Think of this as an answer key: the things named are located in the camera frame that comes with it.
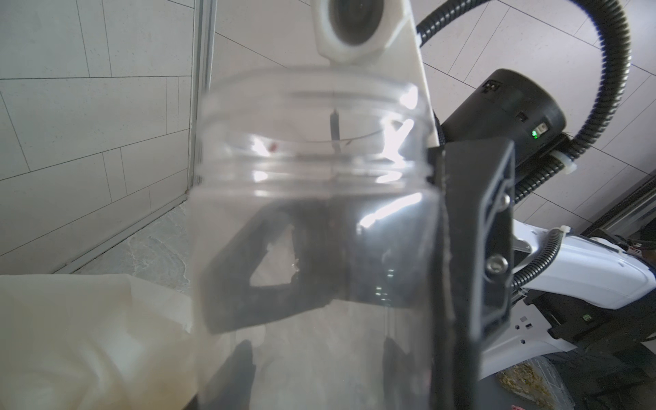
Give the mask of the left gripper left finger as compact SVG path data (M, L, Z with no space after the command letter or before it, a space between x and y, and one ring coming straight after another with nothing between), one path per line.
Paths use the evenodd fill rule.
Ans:
M244 340L208 382L206 397L198 401L198 395L193 396L184 410L249 409L255 375L252 343Z

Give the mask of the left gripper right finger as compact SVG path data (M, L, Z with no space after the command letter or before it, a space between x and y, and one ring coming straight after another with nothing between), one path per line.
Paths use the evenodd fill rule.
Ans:
M406 352L386 337L382 358L385 409L429 409L434 343L431 337L413 339Z

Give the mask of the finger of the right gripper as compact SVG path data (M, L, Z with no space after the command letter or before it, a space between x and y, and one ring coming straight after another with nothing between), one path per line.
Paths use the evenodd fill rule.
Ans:
M430 149L430 182L442 195L432 268L432 409L480 407L483 351L508 327L514 159L506 138Z
M321 201L279 201L258 210L200 273L208 332L289 319L343 295L342 222Z

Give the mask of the small frosted lid jar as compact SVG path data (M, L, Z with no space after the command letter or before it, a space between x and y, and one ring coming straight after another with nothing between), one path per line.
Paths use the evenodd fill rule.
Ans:
M409 82L259 69L199 107L188 199L201 409L427 409L441 195Z

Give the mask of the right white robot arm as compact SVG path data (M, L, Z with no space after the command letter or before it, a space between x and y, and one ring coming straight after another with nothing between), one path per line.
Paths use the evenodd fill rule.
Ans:
M480 409L478 381L655 326L655 269L513 218L519 124L428 148L415 85L256 71L201 108L202 409Z

